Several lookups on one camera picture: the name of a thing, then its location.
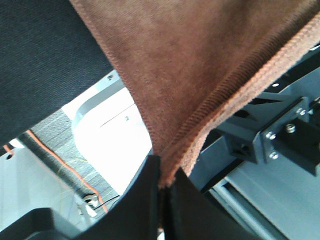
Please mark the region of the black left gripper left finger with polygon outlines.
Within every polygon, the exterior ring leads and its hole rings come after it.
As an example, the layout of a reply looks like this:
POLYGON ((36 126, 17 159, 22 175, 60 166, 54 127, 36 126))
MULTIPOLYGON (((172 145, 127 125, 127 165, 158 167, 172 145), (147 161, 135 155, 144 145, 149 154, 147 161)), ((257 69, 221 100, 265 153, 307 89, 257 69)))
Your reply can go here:
POLYGON ((117 204, 81 232, 51 208, 36 208, 0 233, 2 240, 155 240, 160 157, 148 155, 117 204))

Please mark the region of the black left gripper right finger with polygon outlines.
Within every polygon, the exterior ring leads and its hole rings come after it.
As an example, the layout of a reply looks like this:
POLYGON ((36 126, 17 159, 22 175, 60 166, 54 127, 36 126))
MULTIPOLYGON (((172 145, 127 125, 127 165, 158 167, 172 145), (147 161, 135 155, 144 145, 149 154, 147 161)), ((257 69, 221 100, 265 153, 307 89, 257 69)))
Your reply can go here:
POLYGON ((166 240, 254 240, 255 236, 203 196, 180 168, 163 191, 166 240))

